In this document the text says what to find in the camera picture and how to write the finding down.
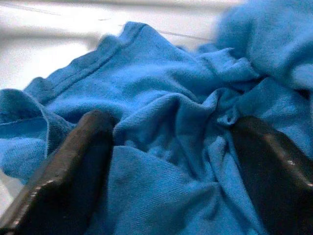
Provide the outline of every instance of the blue fabric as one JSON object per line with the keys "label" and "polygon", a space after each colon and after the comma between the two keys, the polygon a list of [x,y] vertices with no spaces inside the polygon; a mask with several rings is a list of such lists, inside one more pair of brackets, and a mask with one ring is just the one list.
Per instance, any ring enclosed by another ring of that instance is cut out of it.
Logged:
{"label": "blue fabric", "polygon": [[107,195],[87,235],[267,234],[228,128],[254,115],[313,158],[310,101],[294,90],[313,83],[312,8],[251,1],[193,53],[127,23],[47,79],[0,91],[2,170],[26,182],[84,113],[109,111],[117,125]]}

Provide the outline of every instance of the blue t-shirt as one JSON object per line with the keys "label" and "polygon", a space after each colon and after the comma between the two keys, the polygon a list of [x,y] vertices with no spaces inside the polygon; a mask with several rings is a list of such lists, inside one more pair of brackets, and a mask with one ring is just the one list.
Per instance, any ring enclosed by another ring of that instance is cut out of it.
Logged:
{"label": "blue t-shirt", "polygon": [[256,116],[313,157],[310,101],[294,90],[312,88],[312,31],[311,0],[234,8],[192,53],[127,23],[47,79],[0,91],[0,167],[27,182],[84,113],[102,110],[117,125],[87,235],[267,234],[228,128]]}

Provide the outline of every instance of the seam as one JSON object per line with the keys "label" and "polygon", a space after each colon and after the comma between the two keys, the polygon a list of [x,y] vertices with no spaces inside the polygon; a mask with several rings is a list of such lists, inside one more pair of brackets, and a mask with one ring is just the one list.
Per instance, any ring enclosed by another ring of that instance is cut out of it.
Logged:
{"label": "seam", "polygon": [[25,118],[25,119],[19,119],[16,121],[10,121],[10,122],[6,122],[6,123],[0,123],[0,127],[5,126],[5,125],[15,124],[15,123],[22,122],[22,121],[32,121],[34,119],[40,119],[40,118],[44,118],[44,117],[43,116],[36,116],[36,117],[30,117],[30,118]]}
{"label": "seam", "polygon": [[84,71],[87,71],[88,69],[90,69],[92,66],[94,66],[95,64],[97,64],[99,62],[99,60],[101,60],[102,58],[98,59],[97,61],[95,61],[94,63],[92,63],[91,65],[87,66],[86,68],[84,68],[83,70],[78,71],[77,73],[74,73],[70,76],[65,77],[64,79],[62,79],[58,84],[56,84],[54,87],[48,89],[47,91],[55,91],[54,89],[56,89],[58,86],[60,86],[60,84],[68,79],[70,79],[71,77],[74,77],[76,75],[81,75],[80,78],[76,79],[75,81],[73,81],[72,83],[70,83],[68,86],[66,86],[65,88],[63,88],[61,91],[59,91],[58,93],[54,93],[52,97],[49,97],[46,101],[45,104],[48,104],[51,100],[55,99],[56,96],[62,94],[63,92],[65,92],[68,88],[70,88],[72,85],[74,85],[75,83],[89,77],[92,73],[96,72],[98,69],[100,69],[102,66],[104,66],[108,61],[110,61],[118,51],[120,51],[121,48],[126,48],[129,47],[139,36],[140,32],[143,30],[144,27],[146,27],[147,25],[144,24],[143,26],[141,26],[138,31],[136,32],[136,34],[133,36],[133,38],[126,44],[124,44],[121,47],[118,47],[115,49],[115,51],[108,57],[106,58],[100,65],[98,65],[97,67],[95,67],[94,69],[92,69],[91,71],[89,71],[87,74],[82,74]]}

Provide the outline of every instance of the blurred blue fabric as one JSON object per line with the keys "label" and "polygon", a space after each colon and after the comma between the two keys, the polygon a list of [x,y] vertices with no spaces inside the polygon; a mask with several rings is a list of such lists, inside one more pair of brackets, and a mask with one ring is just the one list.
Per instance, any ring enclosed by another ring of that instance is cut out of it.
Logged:
{"label": "blurred blue fabric", "polygon": [[192,53],[127,23],[47,79],[0,91],[0,167],[27,182],[84,113],[107,111],[115,146],[87,235],[267,234],[228,128],[254,115],[313,158],[310,101],[295,90],[312,89],[312,51],[312,0],[231,9]]}

